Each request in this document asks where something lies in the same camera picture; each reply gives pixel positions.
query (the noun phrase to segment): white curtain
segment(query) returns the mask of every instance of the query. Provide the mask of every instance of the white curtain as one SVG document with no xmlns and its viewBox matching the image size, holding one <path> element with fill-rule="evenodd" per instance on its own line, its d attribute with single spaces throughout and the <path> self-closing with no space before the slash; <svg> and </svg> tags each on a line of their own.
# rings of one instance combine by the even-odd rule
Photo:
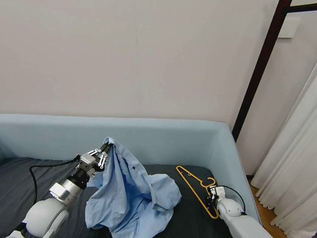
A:
<svg viewBox="0 0 317 238">
<path fill-rule="evenodd" d="M 289 238 L 317 230 L 317 65 L 251 184 Z"/>
</svg>

